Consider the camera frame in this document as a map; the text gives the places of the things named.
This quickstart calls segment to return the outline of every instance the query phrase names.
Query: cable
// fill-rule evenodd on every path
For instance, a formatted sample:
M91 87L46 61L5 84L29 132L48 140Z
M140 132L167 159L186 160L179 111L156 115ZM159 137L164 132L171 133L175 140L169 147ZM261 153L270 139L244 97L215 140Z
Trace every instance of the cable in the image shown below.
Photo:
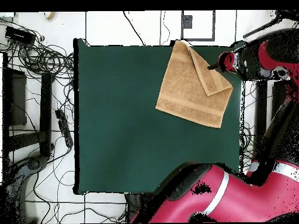
M164 12L164 17L163 17L163 25L165 26L165 23L164 23L164 19L165 19L165 14L166 14L166 11ZM167 28L167 30L168 30L168 38L167 38L167 41L169 40L169 36L171 35L171 32L169 31L169 29L168 29L168 27L166 27Z
M49 209L48 209L47 213L45 214L44 218L40 222L40 224L43 224L44 219L46 218L46 216L48 215L48 213L49 213L49 211L51 209L51 205L49 204L49 202L47 202L46 200L44 200L43 198L41 198L40 196L38 196L37 193L35 192L35 188L36 188L36 184L37 184L38 180L39 180L39 172L37 173L36 181L35 181L35 184L33 186L33 192L34 192L35 196L37 196L40 200L42 200L45 203L47 203L47 205L49 206Z
M99 215L99 216L101 216L101 217L104 217L104 218L106 218L107 220L109 220L109 221L111 221L111 222L119 223L115 217L108 217L108 216L102 215L101 213L96 212L96 211L95 211L94 209L92 209L92 208L86 208L86 209L83 209L83 210L78 211L78 212L65 214L65 215L61 218L61 220L59 221L59 224L61 224L62 220L63 220L66 216L68 216L68 215L76 215L76 214L80 214L81 212L86 211L86 210L90 210L90 211L94 212L95 214L97 214L97 215Z
M58 180L58 182L59 182L59 184L58 184L58 187L57 187L57 206L59 206L59 203L58 203L58 191L59 191L59 186L60 186L60 184L63 184L62 182L61 182L61 180L62 180L62 178L67 174L67 173L69 173L69 172L74 172L75 173L75 171L66 171L62 176L61 176L61 178L60 178L60 180L58 180L58 178L56 177L56 175L55 175L55 177L56 177L56 179ZM59 207L58 207L58 209L57 209L57 218L56 218L56 220L57 220L57 224L59 223Z
M251 106L252 104L256 103L256 101L257 101L257 100L255 100L254 102L250 103L250 104L247 105L245 108L247 108L247 107Z
M128 20L128 22L129 22L129 24L131 25L131 27L133 28L133 30L134 30L134 32L135 32L135 34L138 36L138 38L141 40L141 42L142 42L142 45L143 46L145 46L145 44L143 43L143 41L142 41L142 39L141 39L141 37L139 36L139 34L136 32L136 30L135 30L135 28L134 28L134 26L132 25L132 23L131 23L131 21L129 20L129 18L126 16L126 14L124 13L124 11L123 11L123 14L124 14L124 17Z

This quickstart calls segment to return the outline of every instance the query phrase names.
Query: tile grout line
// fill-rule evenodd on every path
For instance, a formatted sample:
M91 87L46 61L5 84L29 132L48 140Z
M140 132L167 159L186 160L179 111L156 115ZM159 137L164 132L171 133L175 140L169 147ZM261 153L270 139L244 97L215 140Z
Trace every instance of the tile grout line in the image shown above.
M25 200L25 202L34 202L34 203L39 203L42 202L44 203L44 201L36 201L36 200ZM48 201L51 204L84 204L84 202L68 202L68 201ZM116 205L123 205L126 204L125 202L85 202L86 204L116 204Z
M86 30L86 27L87 27L87 11L85 11L85 40L87 41L87 30Z
M235 22L235 42L237 41L237 10L236 10L236 22Z
M86 212L86 208L85 208L85 194L84 194L84 223L85 223L85 217L86 217L86 214L85 214L85 212Z

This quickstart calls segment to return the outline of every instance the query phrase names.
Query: black metal frame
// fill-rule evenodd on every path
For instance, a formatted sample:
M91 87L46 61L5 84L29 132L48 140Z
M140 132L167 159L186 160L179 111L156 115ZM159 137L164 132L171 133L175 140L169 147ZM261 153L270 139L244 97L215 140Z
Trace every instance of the black metal frame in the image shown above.
M52 99L52 83L54 77L45 73L41 76L41 100L40 100L40 130L29 133L9 136L10 126L10 109L14 104L11 97L12 73L8 68L8 55L4 55L3 61L3 85L2 85L2 105L3 105L3 120L2 120L2 135L3 135L3 171L5 179L5 171L9 166L9 152L24 148L33 144L40 144L40 155L50 157L51 155L51 99Z
M183 38L183 32L184 32L184 21L185 21L185 15L184 11L182 10L182 19L181 19L181 30L180 30L180 39L186 40L186 41L215 41L215 23L216 23L216 11L213 10L213 26L212 26L212 38Z

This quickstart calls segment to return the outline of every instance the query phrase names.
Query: towel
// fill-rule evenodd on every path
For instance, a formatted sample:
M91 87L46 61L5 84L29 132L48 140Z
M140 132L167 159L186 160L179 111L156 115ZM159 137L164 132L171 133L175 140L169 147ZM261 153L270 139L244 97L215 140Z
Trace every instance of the towel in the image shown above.
M184 42L176 41L156 109L208 127L220 128L232 85Z

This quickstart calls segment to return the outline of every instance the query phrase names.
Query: black cable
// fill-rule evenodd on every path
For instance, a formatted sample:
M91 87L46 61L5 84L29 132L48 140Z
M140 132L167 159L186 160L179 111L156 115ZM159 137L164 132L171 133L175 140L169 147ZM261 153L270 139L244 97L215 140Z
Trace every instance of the black cable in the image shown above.
M46 218L46 216L48 215L48 213L49 213L49 211L51 209L51 205L49 204L49 202L47 202L46 200L44 200L43 198L41 198L40 196L38 196L37 193L35 192L35 188L36 188L36 184L37 184L38 180L39 180L39 172L37 173L36 181L35 181L35 184L33 186L33 192L34 192L35 196L37 196L40 200L42 200L45 203L47 203L47 205L49 206L49 209L48 209L47 213L45 214L44 218L40 222L40 224L43 224L44 219Z
M62 155L62 156L56 158L55 160L57 160L57 159L59 159L59 158L65 156L65 155L67 155L70 151L71 151L71 149L68 149L68 151L67 151L64 155ZM50 176L51 174L53 174L53 172L51 172L46 178L44 178L44 180L43 180L41 183L43 183L47 178L49 178L49 176ZM33 190L31 190L31 191L25 196L25 199L26 199L26 197L27 197L30 193L32 193L32 192L33 192Z
M142 39L141 39L141 37L139 36L139 34L136 32L136 30L135 30L135 28L134 28L134 26L132 25L132 23L131 23L131 21L129 20L129 18L126 16L126 14L124 13L124 11L123 11L123 14L124 14L124 17L128 20L128 22L129 22L129 24L131 25L131 27L133 28L133 30L134 30L134 32L135 32L135 34L138 36L138 38L141 40L141 42L142 42L142 45L143 46L145 46L145 44L143 43L143 41L142 41Z
M164 12L164 17L163 17L163 25L165 26L165 23L164 23L164 19L165 19L165 14L166 14L166 11ZM169 31L169 29L168 29L168 27L166 27L167 28L167 30L168 30L168 38L167 38L167 41L169 40L169 36L171 35L171 32Z
M62 180L62 178L67 174L67 173L69 173L69 172L74 172L75 173L75 171L72 171L72 170L69 170L69 171L66 171L62 176L61 176L61 178L60 178L60 180L58 180L58 178L56 177L56 175L55 175L55 177L56 177L56 179L58 180L58 187L57 187L57 206L59 206L59 203L58 203L58 192L59 192L59 186L60 186L60 184L63 184L62 182L61 182L61 180ZM57 217L56 217L56 220L57 220L57 224L59 223L59 207L58 207L58 209L57 209Z
M256 100L254 101L254 102L252 102L252 103L250 103L250 104L248 104L245 108L247 108L247 107L249 107L249 106L251 106L252 104L254 104L254 103L256 103Z
M61 224L62 220L63 220L66 216L68 216L68 215L76 215L76 214L79 214L79 213L81 213L81 212L83 212L83 211L86 211L86 210L90 210L90 211L94 212L95 214L97 214L97 215L99 215L99 216L101 216L101 217L104 217L104 218L108 219L108 220L111 221L111 222L119 223L115 217L108 217L108 216L102 215L101 213L96 212L96 211L95 211L94 209L92 209L92 208L86 208L86 209L83 209L83 210L78 211L78 212L75 212L75 213L68 213L68 214L65 214L65 215L61 218L61 220L59 221L59 224Z

